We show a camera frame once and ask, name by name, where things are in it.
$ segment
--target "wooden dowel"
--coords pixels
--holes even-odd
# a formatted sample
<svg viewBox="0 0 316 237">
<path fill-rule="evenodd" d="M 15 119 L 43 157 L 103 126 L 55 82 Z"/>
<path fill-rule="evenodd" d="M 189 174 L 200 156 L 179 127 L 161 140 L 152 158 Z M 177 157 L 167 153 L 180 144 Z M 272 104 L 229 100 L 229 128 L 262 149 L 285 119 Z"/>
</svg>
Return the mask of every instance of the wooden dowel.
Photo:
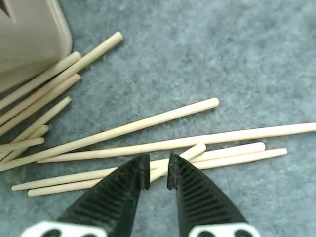
<svg viewBox="0 0 316 237">
<path fill-rule="evenodd" d="M 223 149 L 218 149 L 210 152 L 204 152 L 203 154 L 194 157 L 191 160 L 191 163 L 211 160 L 211 159 L 218 159 L 224 157 L 232 157 L 238 156 L 248 153 L 255 153 L 255 152 L 262 152 L 266 149 L 266 145 L 263 142 L 256 142 L 246 145 L 240 145 L 235 147 L 227 147 Z"/>
<path fill-rule="evenodd" d="M 202 161 L 202 162 L 194 163 L 193 165 L 198 169 L 212 169 L 212 168 L 229 166 L 229 165 L 234 165 L 234 164 L 254 162 L 254 161 L 258 161 L 262 159 L 278 157 L 285 154 L 287 154 L 287 149 L 279 148 L 279 149 L 271 149 L 271 150 L 266 150 L 263 152 L 244 154 L 244 155 L 239 155 L 239 156 L 234 156 L 234 157 L 226 157 L 226 158 L 221 158 L 221 159 Z"/>
<path fill-rule="evenodd" d="M 198 169 L 210 169 L 210 168 L 223 167 L 223 166 L 233 165 L 233 164 L 254 162 L 261 159 L 277 157 L 277 156 L 281 156 L 285 154 L 287 154 L 287 150 L 285 148 L 281 148 L 281 149 L 266 150 L 263 152 L 252 153 L 252 154 L 245 154 L 245 155 L 240 155 L 240 156 L 235 156 L 235 157 L 203 161 L 203 162 L 193 163 L 193 165 Z M 94 185 L 96 185 L 101 180 L 102 178 L 44 187 L 44 188 L 38 188 L 38 189 L 31 189 L 28 191 L 28 195 L 30 197 L 33 197 L 33 196 L 62 193 L 62 192 L 68 192 L 68 191 L 74 191 L 74 190 L 89 189 L 93 187 Z"/>
<path fill-rule="evenodd" d="M 179 138 L 179 139 L 153 142 L 153 143 L 147 143 L 147 144 L 141 144 L 141 145 L 135 145 L 135 146 L 117 147 L 117 148 L 87 151 L 87 152 L 68 153 L 68 154 L 62 154 L 62 155 L 55 156 L 48 159 L 43 159 L 39 161 L 38 163 L 117 157 L 117 156 L 125 156 L 125 155 L 133 155 L 133 154 L 153 152 L 153 151 L 171 150 L 171 149 L 176 149 L 176 148 L 189 147 L 197 143 L 215 144 L 215 143 L 223 143 L 223 142 L 259 139 L 259 138 L 266 138 L 266 137 L 286 136 L 286 135 L 305 133 L 305 132 L 315 132 L 315 131 L 316 131 L 315 122 L 283 125 L 283 126 L 275 126 L 275 127 L 255 128 L 255 129 L 249 129 L 249 130 Z"/>
<path fill-rule="evenodd" d="M 75 62 L 69 68 L 64 70 L 61 74 L 56 76 L 49 83 L 47 83 L 46 85 L 41 87 L 35 93 L 30 95 L 28 98 L 26 98 L 21 103 L 19 103 L 18 105 L 16 105 L 12 109 L 10 109 L 8 112 L 6 112 L 4 115 L 2 115 L 0 117 L 0 125 L 9 121 L 11 118 L 16 116 L 19 112 L 21 112 L 24 109 L 26 109 L 27 107 L 29 107 L 35 101 L 37 101 L 42 96 L 47 94 L 49 91 L 51 91 L 52 89 L 54 89 L 55 87 L 60 85 L 62 82 L 64 82 L 68 78 L 70 78 L 72 75 L 81 71 L 83 68 L 85 68 L 90 63 L 92 63 L 97 58 L 99 58 L 101 55 L 103 55 L 104 53 L 109 51 L 111 48 L 113 48 L 115 45 L 120 43 L 122 40 L 123 40 L 123 36 L 120 32 L 116 32 L 115 34 L 113 34 L 110 38 L 108 38 L 103 43 L 101 43 L 99 46 L 97 46 L 92 51 L 87 53 L 79 61 Z"/>
<path fill-rule="evenodd" d="M 17 99 L 21 98 L 23 95 L 26 95 L 36 87 L 40 86 L 47 80 L 51 79 L 55 75 L 61 73 L 66 68 L 73 65 L 76 61 L 78 61 L 81 58 L 80 53 L 73 52 L 68 57 L 64 58 L 60 62 L 56 63 L 51 68 L 47 69 L 45 72 L 41 73 L 37 77 L 30 80 L 28 83 L 24 84 L 23 86 L 16 89 L 11 94 L 7 95 L 5 98 L 0 100 L 0 110 L 5 108 L 6 106 L 10 105 Z"/>
<path fill-rule="evenodd" d="M 24 140 L 21 142 L 2 144 L 0 145 L 0 152 L 8 152 L 8 151 L 10 152 L 10 151 L 17 150 L 20 148 L 32 147 L 32 146 L 36 146 L 43 143 L 44 143 L 44 138 L 41 137 L 41 138 Z"/>
<path fill-rule="evenodd" d="M 80 181 L 80 182 L 69 183 L 69 184 L 61 184 L 61 185 L 38 188 L 38 189 L 30 189 L 28 191 L 28 196 L 35 197 L 35 196 L 42 196 L 42 195 L 48 195 L 48 194 L 69 192 L 69 191 L 74 191 L 74 190 L 89 189 L 89 188 L 92 188 L 97 183 L 99 183 L 101 180 L 102 179 L 92 179 L 92 180 Z"/>
<path fill-rule="evenodd" d="M 64 98 L 62 101 L 57 103 L 46 113 L 44 113 L 39 119 L 31 124 L 27 129 L 25 129 L 20 135 L 18 135 L 12 142 L 19 142 L 26 140 L 32 133 L 34 133 L 39 127 L 46 124 L 54 116 L 56 116 L 60 111 L 62 111 L 71 102 L 70 97 Z M 10 152 L 0 153 L 0 160 L 4 159 Z"/>
<path fill-rule="evenodd" d="M 236 147 L 223 148 L 219 150 L 204 152 L 202 155 L 202 160 L 224 158 L 224 157 L 227 157 L 228 155 L 237 156 L 237 155 L 246 154 L 246 153 L 260 152 L 260 151 L 263 151 L 264 149 L 265 149 L 265 146 L 262 142 L 248 144 L 248 145 L 241 145 L 241 146 L 236 146 Z M 168 166 L 168 163 L 169 163 L 168 158 L 151 161 L 150 170 L 157 169 L 158 167 L 162 165 Z M 23 184 L 13 185 L 12 190 L 35 189 L 35 188 L 40 188 L 40 187 L 72 183 L 72 182 L 84 181 L 84 180 L 89 180 L 89 179 L 100 179 L 100 178 L 106 177 L 107 175 L 109 175 L 111 172 L 113 172 L 116 169 L 117 167 L 114 167 L 114 168 L 109 168 L 109 169 L 101 169 L 101 170 L 63 175 L 63 176 L 41 179 L 41 180 L 35 180 L 35 181 L 23 183 Z"/>
<path fill-rule="evenodd" d="M 46 134 L 49 131 L 49 127 L 47 125 L 43 125 L 40 127 L 38 130 L 36 130 L 31 136 L 29 136 L 28 139 L 34 139 L 34 138 L 39 138 L 42 137 L 44 134 Z M 7 155 L 2 161 L 0 161 L 0 164 L 9 162 L 11 160 L 16 159 L 21 155 L 23 152 L 27 150 L 26 148 L 21 148 L 15 151 L 12 151 L 9 155 Z"/>
<path fill-rule="evenodd" d="M 58 184 L 65 184 L 65 183 L 73 183 L 78 181 L 84 181 L 84 180 L 90 180 L 90 179 L 102 179 L 109 174 L 111 174 L 114 170 L 116 170 L 118 167 L 108 168 L 108 169 L 100 169 L 95 171 L 88 171 L 83 173 L 77 173 L 77 174 L 69 174 L 69 175 L 63 175 L 53 178 L 47 178 L 47 179 L 40 179 L 35 180 L 31 182 L 26 182 L 23 184 L 17 184 L 13 185 L 11 187 L 12 190 L 25 190 L 25 189 L 35 189 L 40 187 L 49 187 L 54 186 Z"/>
<path fill-rule="evenodd" d="M 67 89 L 69 89 L 71 86 L 73 86 L 76 82 L 78 82 L 81 79 L 81 76 L 79 74 L 74 74 L 72 77 L 61 83 L 56 88 L 52 89 L 50 92 L 48 92 L 45 96 L 37 100 L 34 104 L 32 104 L 30 107 L 19 113 L 17 116 L 15 116 L 13 119 L 11 119 L 9 122 L 4 124 L 2 127 L 0 127 L 0 136 L 4 135 L 6 132 L 14 128 L 16 125 L 27 119 L 29 116 L 34 114 L 36 111 L 38 111 L 40 108 L 48 104 L 50 101 L 61 95 L 63 92 L 65 92 Z"/>
<path fill-rule="evenodd" d="M 127 125 L 114 128 L 105 132 L 101 132 L 89 137 L 85 137 L 67 144 L 63 144 L 48 150 L 20 158 L 18 160 L 13 160 L 8 163 L 0 165 L 0 172 L 12 168 L 16 168 L 22 165 L 26 165 L 41 159 L 49 158 L 64 152 L 72 151 L 81 147 L 89 146 L 98 142 L 106 141 L 111 138 L 119 137 L 134 131 L 138 131 L 147 127 L 151 127 L 166 121 L 181 118 L 183 116 L 195 114 L 197 112 L 205 111 L 218 106 L 219 101 L 217 98 L 212 98 L 197 102 L 195 104 L 187 105 L 175 110 L 171 110 L 159 115 L 152 116 L 150 118 L 145 118 L 136 122 L 129 123 Z"/>
<path fill-rule="evenodd" d="M 183 152 L 180 156 L 185 160 L 192 160 L 194 157 L 200 155 L 206 150 L 206 145 L 203 143 L 199 143 L 194 147 Z M 161 164 L 157 169 L 150 171 L 150 182 L 157 180 L 163 175 L 168 173 L 168 160 L 164 164 Z"/>
</svg>

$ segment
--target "screw hole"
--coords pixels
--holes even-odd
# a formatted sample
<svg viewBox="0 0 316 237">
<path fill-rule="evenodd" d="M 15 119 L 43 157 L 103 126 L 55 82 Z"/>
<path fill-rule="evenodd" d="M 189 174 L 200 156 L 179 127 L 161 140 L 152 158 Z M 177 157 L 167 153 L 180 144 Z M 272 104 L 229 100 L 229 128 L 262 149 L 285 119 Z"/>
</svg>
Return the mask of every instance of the screw hole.
<svg viewBox="0 0 316 237">
<path fill-rule="evenodd" d="M 211 232 L 203 231 L 199 233 L 197 237 L 215 237 L 215 235 L 213 235 Z"/>
<path fill-rule="evenodd" d="M 235 237 L 252 237 L 252 234 L 245 230 L 238 230 L 235 232 Z"/>
<path fill-rule="evenodd" d="M 58 229 L 53 229 L 44 233 L 41 237 L 60 237 L 61 232 Z"/>
</svg>

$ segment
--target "stick tip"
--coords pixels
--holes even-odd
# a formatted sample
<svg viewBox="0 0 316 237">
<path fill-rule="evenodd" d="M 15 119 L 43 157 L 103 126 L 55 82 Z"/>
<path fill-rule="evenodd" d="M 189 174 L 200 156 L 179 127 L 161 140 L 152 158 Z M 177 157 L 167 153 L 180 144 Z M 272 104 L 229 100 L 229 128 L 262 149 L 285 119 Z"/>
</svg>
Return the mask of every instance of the stick tip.
<svg viewBox="0 0 316 237">
<path fill-rule="evenodd" d="M 124 39 L 124 36 L 120 31 L 116 31 L 112 36 L 117 38 L 117 40 L 120 40 L 120 41 Z"/>
<path fill-rule="evenodd" d="M 72 99 L 69 96 L 67 96 L 64 100 L 65 102 L 67 102 L 67 104 L 69 104 L 72 101 Z"/>
<path fill-rule="evenodd" d="M 257 144 L 261 148 L 262 151 L 264 151 L 267 148 L 266 144 L 264 144 L 263 142 L 258 142 Z"/>
<path fill-rule="evenodd" d="M 43 144 L 45 142 L 45 139 L 43 137 L 38 138 L 39 144 Z"/>
<path fill-rule="evenodd" d="M 49 126 L 47 124 L 42 126 L 43 132 L 46 133 L 49 131 Z"/>
<path fill-rule="evenodd" d="M 73 56 L 76 57 L 77 59 L 82 58 L 81 53 L 79 53 L 79 52 L 77 52 L 77 51 L 73 52 L 72 54 L 73 54 Z"/>
<path fill-rule="evenodd" d="M 214 104 L 219 105 L 219 99 L 217 97 L 212 98 Z"/>
<path fill-rule="evenodd" d="M 20 188 L 19 188 L 19 184 L 12 185 L 11 190 L 13 190 L 13 191 L 20 190 Z"/>
<path fill-rule="evenodd" d="M 29 197 L 34 197 L 34 196 L 37 196 L 37 194 L 36 194 L 35 190 L 30 189 L 30 190 L 28 190 L 28 196 Z"/>
</svg>

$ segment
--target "floor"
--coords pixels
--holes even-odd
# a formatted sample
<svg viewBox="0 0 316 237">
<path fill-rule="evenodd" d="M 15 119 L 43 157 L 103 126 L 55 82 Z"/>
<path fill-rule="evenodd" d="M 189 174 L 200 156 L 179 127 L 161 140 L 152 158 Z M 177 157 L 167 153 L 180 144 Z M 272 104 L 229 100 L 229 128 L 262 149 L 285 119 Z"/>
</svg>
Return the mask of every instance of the floor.
<svg viewBox="0 0 316 237">
<path fill-rule="evenodd" d="M 125 40 L 54 101 L 66 95 L 73 99 L 49 123 L 46 143 L 28 154 L 215 96 L 220 106 L 212 111 L 85 149 L 316 121 L 316 7 L 311 0 L 60 3 L 74 50 L 85 54 L 118 30 Z M 315 236 L 315 134 L 260 141 L 268 149 L 288 148 L 288 155 L 204 173 L 261 236 Z M 208 150 L 249 142 L 210 145 Z M 150 153 L 151 159 L 169 152 Z M 17 237 L 38 221 L 55 220 L 84 192 L 29 198 L 25 191 L 12 192 L 13 184 L 113 167 L 131 157 L 30 164 L 0 173 L 0 236 Z M 175 193 L 161 178 L 141 194 L 132 237 L 178 235 Z"/>
</svg>

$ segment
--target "wooden stick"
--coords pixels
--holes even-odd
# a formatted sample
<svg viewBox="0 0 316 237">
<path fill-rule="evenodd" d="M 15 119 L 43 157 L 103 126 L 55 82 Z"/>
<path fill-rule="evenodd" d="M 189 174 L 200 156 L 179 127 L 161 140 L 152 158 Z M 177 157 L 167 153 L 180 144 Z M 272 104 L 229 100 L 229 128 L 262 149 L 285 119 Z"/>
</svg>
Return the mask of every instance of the wooden stick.
<svg viewBox="0 0 316 237">
<path fill-rule="evenodd" d="M 48 104 L 50 101 L 61 95 L 63 92 L 65 92 L 67 89 L 69 89 L 71 86 L 73 86 L 76 82 L 78 82 L 81 79 L 81 76 L 79 74 L 74 74 L 72 77 L 61 83 L 59 86 L 48 92 L 45 96 L 37 100 L 34 104 L 32 104 L 30 107 L 19 113 L 17 116 L 15 116 L 13 119 L 11 119 L 9 122 L 7 122 L 5 125 L 0 127 L 0 136 L 4 135 L 6 132 L 14 128 L 16 125 L 27 119 L 29 116 L 34 114 L 36 111 L 38 111 L 40 108 Z"/>
<path fill-rule="evenodd" d="M 68 154 L 63 154 L 63 155 L 55 156 L 48 159 L 43 159 L 39 161 L 38 163 L 117 157 L 117 156 L 125 156 L 125 155 L 133 155 L 133 154 L 153 152 L 153 151 L 171 150 L 171 149 L 176 149 L 176 148 L 189 147 L 197 143 L 215 144 L 215 143 L 223 143 L 223 142 L 259 139 L 259 138 L 266 138 L 266 137 L 286 136 L 286 135 L 305 133 L 305 132 L 315 132 L 315 131 L 316 131 L 316 122 L 275 126 L 275 127 L 265 127 L 265 128 L 255 128 L 255 129 L 249 129 L 249 130 L 179 138 L 179 139 L 173 139 L 173 140 L 167 140 L 167 141 L 161 141 L 161 142 L 141 144 L 141 145 L 136 145 L 136 146 L 118 147 L 118 148 L 110 148 L 110 149 L 87 151 L 87 152 L 68 153 Z"/>
<path fill-rule="evenodd" d="M 191 163 L 211 160 L 211 159 L 218 159 L 224 157 L 233 157 L 243 154 L 255 153 L 255 152 L 262 152 L 266 149 L 266 145 L 263 142 L 256 142 L 246 145 L 240 145 L 235 147 L 227 147 L 223 149 L 218 149 L 210 152 L 204 152 L 203 154 L 194 157 L 191 160 Z"/>
<path fill-rule="evenodd" d="M 43 144 L 43 143 L 44 143 L 44 138 L 41 137 L 41 138 L 24 140 L 22 142 L 2 144 L 2 145 L 0 145 L 0 152 L 13 151 L 13 150 L 17 150 L 20 148 L 32 147 L 32 146 L 36 146 L 36 145 Z"/>
<path fill-rule="evenodd" d="M 49 109 L 44 113 L 39 119 L 37 119 L 31 126 L 24 130 L 20 135 L 18 135 L 12 142 L 19 142 L 27 139 L 32 133 L 34 133 L 39 127 L 43 126 L 49 122 L 54 116 L 56 116 L 60 111 L 62 111 L 71 102 L 70 97 L 66 97 L 58 104 Z M 0 160 L 5 158 L 10 152 L 4 152 L 0 154 Z"/>
<path fill-rule="evenodd" d="M 206 145 L 203 143 L 199 143 L 194 147 L 191 147 L 190 149 L 183 152 L 180 156 L 185 160 L 192 160 L 194 157 L 200 155 L 205 150 Z M 161 164 L 160 167 L 150 171 L 150 182 L 153 182 L 168 173 L 168 162 L 169 161 L 166 160 L 166 162 L 164 164 Z"/>
<path fill-rule="evenodd" d="M 47 125 L 43 125 L 38 130 L 36 130 L 31 136 L 29 136 L 28 139 L 34 139 L 34 138 L 42 137 L 48 131 L 49 131 L 49 127 Z M 6 163 L 6 162 L 9 162 L 11 160 L 16 159 L 17 157 L 19 157 L 19 155 L 21 155 L 26 150 L 27 150 L 27 147 L 26 148 L 22 148 L 22 149 L 18 149 L 18 150 L 15 150 L 15 151 L 12 151 L 9 155 L 7 155 L 7 157 L 5 157 L 2 161 L 0 161 L 0 164 Z"/>
<path fill-rule="evenodd" d="M 114 128 L 105 132 L 101 132 L 89 137 L 85 137 L 67 144 L 63 144 L 54 148 L 50 148 L 46 151 L 42 151 L 24 158 L 13 160 L 6 164 L 0 165 L 0 172 L 12 168 L 16 168 L 22 165 L 26 165 L 41 159 L 49 158 L 64 152 L 72 151 L 81 147 L 89 146 L 98 142 L 106 141 L 111 138 L 119 137 L 134 131 L 138 131 L 147 127 L 151 127 L 166 121 L 181 118 L 183 116 L 191 115 L 200 111 L 205 111 L 218 106 L 219 101 L 217 98 L 212 98 L 184 106 L 175 110 L 171 110 L 159 115 L 152 116 L 150 118 L 145 118 L 136 122 L 126 124 L 124 126 Z"/>
<path fill-rule="evenodd" d="M 226 165 L 248 163 L 248 162 L 253 162 L 253 161 L 257 161 L 261 159 L 277 157 L 284 154 L 287 154 L 287 150 L 285 148 L 281 148 L 281 149 L 267 150 L 263 152 L 252 153 L 252 154 L 245 154 L 245 155 L 240 155 L 240 156 L 235 156 L 235 157 L 203 161 L 203 162 L 194 163 L 193 165 L 199 169 L 207 169 L 207 168 L 209 169 L 209 168 L 215 168 L 215 167 L 222 167 Z M 56 194 L 56 193 L 74 191 L 74 190 L 89 189 L 93 187 L 94 185 L 96 185 L 101 180 L 102 178 L 44 187 L 44 188 L 38 188 L 38 189 L 31 189 L 28 191 L 28 195 L 30 197 L 34 197 L 34 196 Z"/>
<path fill-rule="evenodd" d="M 31 96 L 23 100 L 21 103 L 13 107 L 11 110 L 6 112 L 4 115 L 0 117 L 0 125 L 4 124 L 5 122 L 9 121 L 11 118 L 16 116 L 19 112 L 23 111 L 27 107 L 29 107 L 31 104 L 33 104 L 35 101 L 40 99 L 42 96 L 47 94 L 49 91 L 60 85 L 62 82 L 70 78 L 72 75 L 78 73 L 83 68 L 88 66 L 90 63 L 95 61 L 97 58 L 99 58 L 101 55 L 109 51 L 111 48 L 113 48 L 115 45 L 120 43 L 123 40 L 123 36 L 120 32 L 116 32 L 113 34 L 110 38 L 108 38 L 106 41 L 101 43 L 99 46 L 94 48 L 92 51 L 87 53 L 85 56 L 83 56 L 79 61 L 74 63 L 72 66 L 67 68 L 65 71 L 63 71 L 61 74 L 56 76 L 53 80 L 51 80 L 49 83 L 41 87 L 39 90 L 37 90 L 35 93 L 33 93 Z"/>
<path fill-rule="evenodd" d="M 47 80 L 51 79 L 55 75 L 61 73 L 66 68 L 73 65 L 76 61 L 78 61 L 81 58 L 80 53 L 73 52 L 68 57 L 64 58 L 60 62 L 56 63 L 54 66 L 46 70 L 45 72 L 41 73 L 37 77 L 34 77 L 32 80 L 30 80 L 25 85 L 19 87 L 17 90 L 0 100 L 0 110 L 5 108 L 6 106 L 10 105 L 17 99 L 21 98 L 23 95 L 26 95 L 36 87 L 40 86 Z"/>
<path fill-rule="evenodd" d="M 197 162 L 197 163 L 194 163 L 194 166 L 198 169 L 212 169 L 212 168 L 229 166 L 229 165 L 234 165 L 234 164 L 254 162 L 257 160 L 278 157 L 285 154 L 287 154 L 286 148 L 271 149 L 271 150 L 266 150 L 263 152 L 244 154 L 244 155 L 239 155 L 235 157 L 226 157 L 226 158 L 221 158 L 221 159 Z"/>
<path fill-rule="evenodd" d="M 229 148 L 223 148 L 223 149 L 219 149 L 219 150 L 204 152 L 202 154 L 202 160 L 224 158 L 224 157 L 227 157 L 229 155 L 237 156 L 237 155 L 242 155 L 242 154 L 246 154 L 246 153 L 264 151 L 265 146 L 264 146 L 264 144 L 263 145 L 262 144 L 263 143 L 258 142 L 258 143 L 248 144 L 248 145 L 241 145 L 241 146 L 236 146 L 236 147 L 229 147 Z M 162 165 L 168 166 L 168 163 L 169 163 L 168 158 L 151 161 L 150 162 L 150 170 L 157 169 L 158 167 L 160 167 Z M 53 178 L 35 180 L 35 181 L 23 183 L 23 184 L 13 185 L 12 190 L 35 189 L 35 188 L 40 188 L 40 187 L 53 186 L 53 185 L 65 184 L 65 183 L 72 183 L 72 182 L 84 181 L 84 180 L 89 180 L 89 179 L 104 178 L 116 169 L 117 169 L 117 167 L 114 167 L 114 168 L 109 168 L 109 169 L 100 169 L 100 170 L 95 170 L 95 171 L 88 171 L 88 172 L 83 172 L 83 173 L 63 175 L 63 176 L 58 176 L 58 177 L 53 177 Z"/>
</svg>

